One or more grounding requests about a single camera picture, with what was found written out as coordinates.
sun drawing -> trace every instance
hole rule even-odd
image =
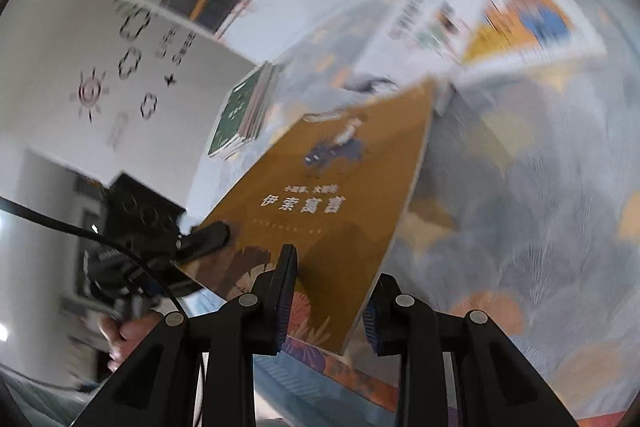
[[[70,95],[70,99],[78,100],[81,103],[80,109],[78,109],[78,118],[82,116],[82,111],[86,108],[89,112],[89,121],[94,121],[93,111],[100,114],[100,106],[98,105],[98,100],[100,97],[105,94],[109,94],[108,87],[102,87],[102,83],[104,81],[104,77],[107,72],[104,71],[100,78],[95,76],[95,68],[90,77],[85,78],[82,71],[80,71],[80,86],[78,87],[77,92],[73,92]]]

human hand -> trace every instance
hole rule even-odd
[[[120,324],[112,317],[101,317],[98,327],[109,343],[111,360],[108,363],[109,370],[114,372],[127,360],[138,344],[162,319],[162,314],[151,311],[148,314]]]

silver screw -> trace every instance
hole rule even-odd
[[[184,322],[184,315],[180,312],[171,312],[164,318],[164,321],[167,326],[179,326]]]
[[[399,295],[396,297],[396,304],[402,308],[410,308],[415,303],[415,299],[411,295]]]
[[[480,310],[473,310],[469,313],[469,318],[471,319],[471,322],[475,324],[486,324],[487,320],[489,320],[486,313]]]
[[[253,306],[258,301],[258,298],[252,293],[245,293],[241,295],[238,299],[238,302],[241,306],[248,308],[249,306]]]

green book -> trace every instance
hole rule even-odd
[[[231,90],[209,148],[210,156],[239,136],[238,131],[249,108],[261,72],[262,67],[255,69]]]

brown book cover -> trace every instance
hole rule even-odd
[[[431,125],[431,83],[303,117],[229,191],[223,251],[183,267],[226,299],[249,291],[292,243],[300,269],[290,336],[342,353],[414,188]]]

